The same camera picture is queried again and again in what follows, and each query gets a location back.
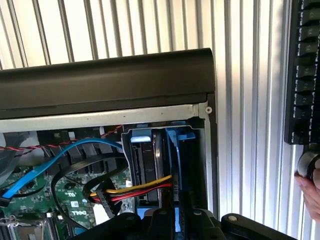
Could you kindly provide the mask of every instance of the finger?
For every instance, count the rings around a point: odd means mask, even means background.
[[[320,161],[317,160],[317,161],[315,162],[314,166],[315,166],[316,169],[320,169]]]
[[[319,212],[319,203],[317,201],[315,201],[311,196],[304,194],[303,195],[303,200],[304,200],[304,204],[306,206],[306,208],[309,211],[313,211],[316,213],[320,213]]]
[[[295,177],[295,179],[305,195],[310,196],[315,201],[320,198],[320,194],[316,190],[316,187],[313,182],[301,176],[297,176]]]
[[[319,213],[316,213],[316,212],[313,212],[313,211],[309,211],[309,214],[310,214],[310,217],[315,220],[317,223],[320,222],[320,214]]]
[[[313,182],[317,189],[320,189],[320,169],[313,171]]]

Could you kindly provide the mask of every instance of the silver ribbed panel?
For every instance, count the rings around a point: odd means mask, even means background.
[[[220,215],[317,240],[283,142],[290,0],[1,0],[0,68],[211,48]]]

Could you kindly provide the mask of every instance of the black wire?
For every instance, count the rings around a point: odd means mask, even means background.
[[[40,193],[42,191],[42,189],[45,188],[45,186],[47,185],[47,183],[45,183],[42,187],[40,187],[37,190],[31,191],[31,192],[27,192],[27,193],[17,193],[15,195],[13,195],[13,198],[25,198],[25,197],[29,197],[31,195]]]
[[[118,152],[113,152],[113,153],[103,153],[103,154],[99,154],[99,155],[95,155],[92,157],[88,157],[85,160],[79,161],[73,165],[67,166],[65,168],[63,168],[60,172],[58,172],[52,179],[51,181],[51,193],[52,193],[52,198],[53,201],[56,205],[56,208],[59,210],[61,216],[63,217],[63,219],[71,226],[74,228],[82,228],[84,230],[87,230],[86,227],[82,226],[81,224],[77,223],[76,221],[74,221],[73,219],[70,218],[70,216],[68,214],[65,213],[64,209],[60,206],[57,195],[56,195],[56,184],[57,182],[65,177],[68,174],[71,174],[75,171],[78,171],[80,169],[83,169],[91,164],[94,163],[98,163],[100,161],[104,161],[104,160],[110,160],[110,159],[114,159],[117,158],[120,160],[122,160],[123,162],[127,163],[126,157],[123,153],[118,153]]]
[[[11,182],[11,183],[9,183],[9,184],[5,185],[5,186],[0,187],[0,190],[1,190],[1,189],[6,189],[7,187],[12,186],[12,185],[13,185],[13,184],[15,184],[18,180],[19,180],[19,179],[15,180],[15,181],[13,181],[13,182]]]
[[[102,183],[103,181],[118,175],[119,173],[122,173],[124,170],[126,170],[128,168],[128,162],[124,161],[119,168],[112,170],[106,174],[103,174],[101,176],[95,177],[93,179],[91,179],[90,181],[88,181],[82,189],[82,195],[83,197],[92,202],[92,203],[97,203],[92,197],[90,197],[91,189],[93,189],[95,186],[99,185],[100,183]]]
[[[27,155],[27,154],[33,152],[33,150],[35,150],[35,149],[33,148],[33,149],[30,149],[29,151],[26,151],[24,153],[21,153],[21,154],[18,154],[18,155],[14,155],[14,158],[18,158],[18,157],[22,157],[24,155]]]
[[[76,180],[72,179],[71,177],[68,177],[68,176],[64,176],[64,177],[71,183],[74,183],[74,184],[77,184],[77,185],[85,185],[84,183],[76,181]]]

